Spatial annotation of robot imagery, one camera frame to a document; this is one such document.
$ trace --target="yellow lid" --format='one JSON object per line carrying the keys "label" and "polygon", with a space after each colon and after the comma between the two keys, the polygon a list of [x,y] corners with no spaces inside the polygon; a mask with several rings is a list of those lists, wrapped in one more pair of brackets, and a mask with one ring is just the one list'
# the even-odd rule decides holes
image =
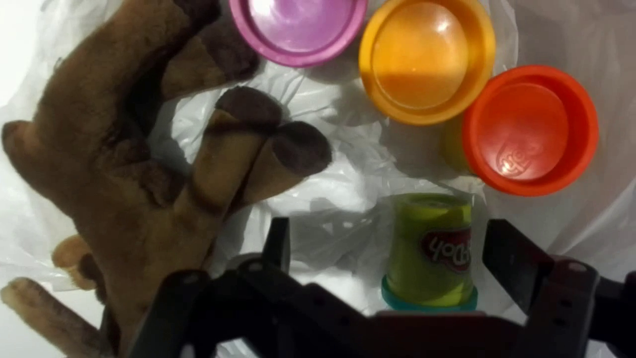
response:
{"label": "yellow lid", "polygon": [[494,31],[476,0],[391,0],[367,23],[359,73],[387,116],[427,124],[468,107],[490,77]]}

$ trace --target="plastic lid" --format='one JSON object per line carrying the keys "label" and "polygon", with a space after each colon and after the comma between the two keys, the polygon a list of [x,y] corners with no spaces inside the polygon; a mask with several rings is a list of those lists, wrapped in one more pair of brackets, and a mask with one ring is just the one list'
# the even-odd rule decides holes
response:
{"label": "plastic lid", "polygon": [[546,194],[570,184],[597,146],[595,109],[568,73],[522,65],[494,77],[468,107],[462,150],[490,186]]}
{"label": "plastic lid", "polygon": [[359,47],[359,73],[373,103],[413,124],[460,113],[490,77],[492,61],[492,23],[474,0],[387,1]]}
{"label": "plastic lid", "polygon": [[393,198],[397,218],[438,224],[470,222],[472,206],[466,198],[436,192],[405,192]]}
{"label": "plastic lid", "polygon": [[301,67],[337,55],[361,27],[367,0],[230,0],[238,31],[281,65]]}

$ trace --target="black object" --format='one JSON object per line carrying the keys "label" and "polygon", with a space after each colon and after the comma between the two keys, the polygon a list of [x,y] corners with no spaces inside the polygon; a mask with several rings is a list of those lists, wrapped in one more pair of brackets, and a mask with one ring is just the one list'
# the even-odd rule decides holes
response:
{"label": "black object", "polygon": [[361,315],[317,284],[297,284],[287,220],[273,218],[262,254],[238,256],[222,276],[170,274],[140,323],[130,358],[214,355],[242,337],[262,358],[522,355],[580,358],[588,339],[636,355],[629,339],[636,274],[603,280],[576,260],[552,260],[506,220],[490,220],[484,264],[528,313],[524,325],[484,313]]}

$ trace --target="pink lid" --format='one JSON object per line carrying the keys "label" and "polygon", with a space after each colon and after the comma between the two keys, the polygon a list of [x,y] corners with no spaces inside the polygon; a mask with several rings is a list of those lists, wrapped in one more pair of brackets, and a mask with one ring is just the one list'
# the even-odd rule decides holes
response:
{"label": "pink lid", "polygon": [[363,23],[367,0],[230,0],[238,31],[262,57],[305,67],[335,57]]}

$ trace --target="glove finger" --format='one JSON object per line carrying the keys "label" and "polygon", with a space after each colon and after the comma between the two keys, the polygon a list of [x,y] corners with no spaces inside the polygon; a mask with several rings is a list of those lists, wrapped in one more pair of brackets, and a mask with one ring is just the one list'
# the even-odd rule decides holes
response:
{"label": "glove finger", "polygon": [[107,339],[81,315],[63,305],[29,278],[15,278],[1,288],[7,303],[27,325],[67,355],[113,355]]}
{"label": "glove finger", "polygon": [[279,118],[277,103],[264,93],[248,87],[226,91],[204,130],[192,172],[176,196],[176,220],[214,232]]}
{"label": "glove finger", "polygon": [[230,17],[204,25],[172,55],[160,79],[164,99],[254,75],[258,55],[242,41]]}
{"label": "glove finger", "polygon": [[79,234],[73,234],[55,246],[51,260],[57,268],[77,266],[87,252],[87,242]]}
{"label": "glove finger", "polygon": [[120,1],[49,79],[35,114],[41,136],[75,154],[89,152],[116,126],[118,105],[136,77],[216,15],[214,0]]}
{"label": "glove finger", "polygon": [[315,126],[301,120],[279,126],[260,148],[236,208],[291,188],[329,160],[329,142]]}

